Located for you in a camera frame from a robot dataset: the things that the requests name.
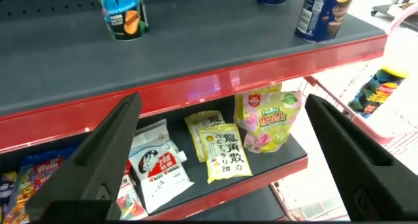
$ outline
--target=floor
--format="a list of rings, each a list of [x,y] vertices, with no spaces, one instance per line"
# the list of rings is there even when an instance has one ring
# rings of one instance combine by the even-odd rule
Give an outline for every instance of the floor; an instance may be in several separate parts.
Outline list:
[[[390,2],[388,0],[354,0],[349,13],[372,25],[386,29],[391,20],[382,14],[376,14],[372,17],[370,11],[373,6],[389,4]],[[416,114],[416,104],[414,103],[416,101],[412,99],[416,95],[413,91],[418,87],[418,81],[416,81],[418,75],[415,74],[418,70],[414,69],[414,54],[416,53],[414,45],[416,44],[418,44],[418,33],[401,26],[389,37],[384,57],[339,67],[317,74],[315,77],[327,89],[339,96],[343,103],[348,103],[361,85],[367,82],[383,63],[409,70],[410,77],[375,112],[368,123],[369,126],[383,135],[403,135],[405,132],[418,131],[416,127],[418,125],[418,114]],[[284,91],[297,89],[304,94],[315,93],[323,98],[327,97],[322,89],[312,87],[304,82],[302,78],[283,83]],[[291,210],[299,206],[309,206],[335,196],[338,197],[338,190],[304,109],[299,113],[292,126],[292,134],[308,152],[309,165],[307,170],[279,181],[284,190],[283,196],[287,200],[287,208]],[[418,150],[415,149],[415,143],[409,142],[411,143],[404,143],[403,146],[410,150],[406,150],[404,153],[396,155],[396,157],[418,174],[418,163],[415,162]]]

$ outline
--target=white candy bag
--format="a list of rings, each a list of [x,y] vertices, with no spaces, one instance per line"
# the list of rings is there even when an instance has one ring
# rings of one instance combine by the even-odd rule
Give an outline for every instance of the white candy bag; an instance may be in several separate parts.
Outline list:
[[[182,162],[184,152],[170,140],[166,120],[135,132],[129,162],[137,174],[145,207],[150,214],[191,185]]]

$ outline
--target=colorful snack package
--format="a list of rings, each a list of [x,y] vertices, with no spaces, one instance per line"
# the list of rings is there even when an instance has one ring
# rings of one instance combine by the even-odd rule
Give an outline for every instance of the colorful snack package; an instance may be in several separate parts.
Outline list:
[[[302,107],[299,91],[245,94],[244,147],[251,152],[276,152],[289,138],[290,128]]]
[[[22,159],[16,185],[10,197],[8,214],[4,224],[28,223],[29,216],[25,213],[25,203],[44,182],[61,166],[76,147],[62,150],[28,155]]]
[[[122,178],[117,203],[121,210],[121,220],[139,220],[148,217],[147,212],[142,207],[141,201],[135,191],[132,179],[129,177],[131,164],[128,161],[125,167],[125,174]]]
[[[262,94],[262,93],[280,92],[280,90],[281,90],[281,83],[273,84],[265,88],[253,89],[245,93],[236,94],[235,95],[235,108],[234,108],[234,122],[237,124],[237,126],[239,126],[242,129],[245,129],[244,109],[243,109],[243,101],[247,101],[247,99],[244,99],[245,94]]]
[[[241,144],[240,132],[234,123],[199,130],[206,148],[208,183],[238,176],[253,176]]]
[[[3,217],[7,214],[8,202],[17,176],[16,172],[8,172],[3,174],[0,179],[0,223],[2,223]]]
[[[191,185],[182,162],[184,152],[170,140],[165,120],[136,131],[129,162],[138,175],[148,213],[179,195]]]
[[[225,122],[223,121],[221,112],[217,110],[199,112],[184,118],[184,120],[193,139],[197,158],[199,159],[199,162],[205,162],[207,157],[205,157],[204,148],[199,136],[199,129],[224,124]]]

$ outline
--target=pink candy bag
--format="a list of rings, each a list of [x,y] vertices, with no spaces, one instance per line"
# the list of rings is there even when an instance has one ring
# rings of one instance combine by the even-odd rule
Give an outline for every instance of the pink candy bag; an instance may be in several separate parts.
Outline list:
[[[290,128],[303,105],[299,91],[251,94],[242,97],[244,147],[255,153],[276,152],[289,138]]]

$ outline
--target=cartoon character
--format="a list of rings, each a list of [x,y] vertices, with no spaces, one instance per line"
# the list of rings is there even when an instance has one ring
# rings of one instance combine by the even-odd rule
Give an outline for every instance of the cartoon character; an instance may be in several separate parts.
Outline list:
[[[144,174],[151,171],[153,166],[158,162],[158,152],[156,150],[150,150],[139,161],[139,172]]]

